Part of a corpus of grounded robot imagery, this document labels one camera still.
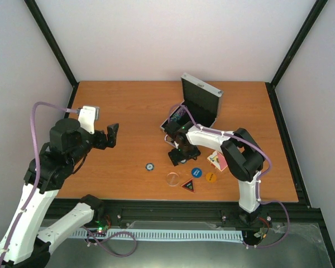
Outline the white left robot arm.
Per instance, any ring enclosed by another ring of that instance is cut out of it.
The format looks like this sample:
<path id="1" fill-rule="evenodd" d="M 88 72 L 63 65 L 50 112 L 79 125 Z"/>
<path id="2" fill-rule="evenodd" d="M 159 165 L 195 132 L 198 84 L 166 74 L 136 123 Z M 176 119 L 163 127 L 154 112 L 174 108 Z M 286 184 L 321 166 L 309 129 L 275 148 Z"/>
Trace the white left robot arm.
<path id="1" fill-rule="evenodd" d="M 88 194 L 57 222 L 39 230 L 49 206 L 65 180 L 84 164 L 92 149 L 104 150 L 116 145 L 119 125 L 106 131 L 95 130 L 99 107 L 65 108 L 77 119 L 58 120 L 50 130 L 50 138 L 38 148 L 35 113 L 44 102 L 37 102 L 30 115 L 31 136 L 35 157 L 24 177 L 20 202 L 11 224 L 0 242 L 0 267 L 45 267 L 57 247 L 76 229 L 87 223 L 100 224 L 105 211 L 102 200 Z"/>

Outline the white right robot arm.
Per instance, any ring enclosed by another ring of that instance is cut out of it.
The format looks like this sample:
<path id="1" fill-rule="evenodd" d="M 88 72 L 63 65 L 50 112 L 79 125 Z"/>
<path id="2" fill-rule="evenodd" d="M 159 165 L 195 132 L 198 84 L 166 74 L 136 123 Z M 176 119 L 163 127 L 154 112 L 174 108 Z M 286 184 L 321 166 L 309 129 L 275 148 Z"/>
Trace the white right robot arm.
<path id="1" fill-rule="evenodd" d="M 177 166 L 181 161 L 197 159 L 199 146 L 220 152 L 230 173 L 238 180 L 240 199 L 238 204 L 247 213 L 253 213 L 260 206 L 259 176 L 262 175 L 265 153 L 244 128 L 237 131 L 221 131 L 189 121 L 181 126 L 171 121 L 164 132 L 172 139 L 175 148 L 168 156 Z"/>

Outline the aluminium poker case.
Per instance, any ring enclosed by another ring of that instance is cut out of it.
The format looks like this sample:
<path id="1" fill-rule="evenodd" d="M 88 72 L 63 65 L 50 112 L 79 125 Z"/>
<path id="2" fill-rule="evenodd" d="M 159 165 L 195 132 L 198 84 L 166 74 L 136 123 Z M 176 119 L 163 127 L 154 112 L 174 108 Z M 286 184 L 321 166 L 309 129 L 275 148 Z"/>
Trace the aluminium poker case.
<path id="1" fill-rule="evenodd" d="M 224 91 L 188 73 L 182 74 L 181 84 L 183 101 L 170 108 L 169 116 L 160 128 L 165 129 L 169 123 L 169 117 L 178 108 L 184 108 L 186 111 L 186 114 L 177 122 L 179 125 L 183 126 L 193 118 L 198 124 L 212 127 L 221 110 Z"/>

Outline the blue white poker chip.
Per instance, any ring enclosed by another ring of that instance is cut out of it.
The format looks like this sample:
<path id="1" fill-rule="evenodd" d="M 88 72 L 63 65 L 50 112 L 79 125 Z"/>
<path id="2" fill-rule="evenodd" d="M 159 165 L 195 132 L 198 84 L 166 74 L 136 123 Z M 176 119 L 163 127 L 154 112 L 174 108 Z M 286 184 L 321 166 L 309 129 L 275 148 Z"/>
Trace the blue white poker chip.
<path id="1" fill-rule="evenodd" d="M 147 171 L 152 171 L 155 168 L 155 166 L 153 163 L 147 163 L 145 168 Z"/>

